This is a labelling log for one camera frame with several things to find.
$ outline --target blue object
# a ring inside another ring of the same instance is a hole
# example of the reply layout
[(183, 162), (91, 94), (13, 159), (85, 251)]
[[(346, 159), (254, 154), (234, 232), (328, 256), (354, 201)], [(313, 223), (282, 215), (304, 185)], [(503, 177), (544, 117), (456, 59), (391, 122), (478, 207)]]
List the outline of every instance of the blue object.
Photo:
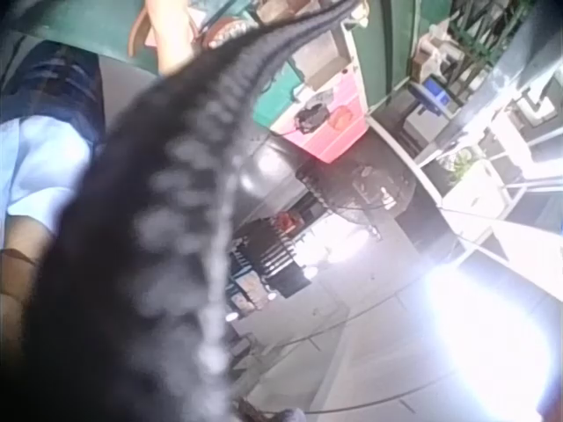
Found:
[(440, 102), (442, 105), (446, 106), (451, 101), (450, 96), (431, 77), (424, 81), (422, 86), (424, 86), (424, 88), (428, 90), (428, 93), (432, 95), (431, 98), (428, 96), (428, 93), (418, 89), (415, 85), (409, 84), (407, 89), (428, 111), (436, 116), (441, 116), (442, 112), (436, 105), (436, 102)]

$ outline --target white shirt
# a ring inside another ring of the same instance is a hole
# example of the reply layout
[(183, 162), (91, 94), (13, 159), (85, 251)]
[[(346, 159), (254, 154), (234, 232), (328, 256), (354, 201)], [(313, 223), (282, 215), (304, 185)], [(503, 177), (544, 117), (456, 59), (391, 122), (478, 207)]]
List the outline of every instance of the white shirt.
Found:
[(56, 232), (90, 157), (69, 123), (32, 116), (0, 125), (0, 248), (6, 214), (31, 217)]

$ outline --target green wall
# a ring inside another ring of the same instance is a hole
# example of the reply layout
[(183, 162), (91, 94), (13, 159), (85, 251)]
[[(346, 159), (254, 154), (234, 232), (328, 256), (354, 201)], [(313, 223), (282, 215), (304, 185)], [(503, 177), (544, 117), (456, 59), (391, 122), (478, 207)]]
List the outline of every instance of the green wall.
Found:
[[(352, 32), (368, 106), (381, 101), (409, 74), (415, 1), (369, 0), (368, 27), (357, 27)], [(449, 16), (451, 3), (452, 0), (420, 1), (417, 38), (427, 32), (431, 24)]]

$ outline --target hand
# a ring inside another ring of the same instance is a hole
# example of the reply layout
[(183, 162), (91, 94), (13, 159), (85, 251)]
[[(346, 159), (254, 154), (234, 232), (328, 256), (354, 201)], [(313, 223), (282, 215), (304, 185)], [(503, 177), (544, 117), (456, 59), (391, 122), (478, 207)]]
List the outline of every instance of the hand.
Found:
[(172, 73), (194, 56), (187, 0), (145, 0), (157, 42), (158, 70)]

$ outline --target person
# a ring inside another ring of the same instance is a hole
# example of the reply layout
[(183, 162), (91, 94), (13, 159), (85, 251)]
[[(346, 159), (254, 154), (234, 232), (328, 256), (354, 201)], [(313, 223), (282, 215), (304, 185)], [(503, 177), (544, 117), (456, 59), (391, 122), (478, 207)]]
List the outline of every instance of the person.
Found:
[[(192, 56), (185, 0), (146, 0), (158, 69)], [(99, 58), (52, 41), (36, 45), (0, 98), (2, 360), (17, 360), (33, 271), (105, 130)]]

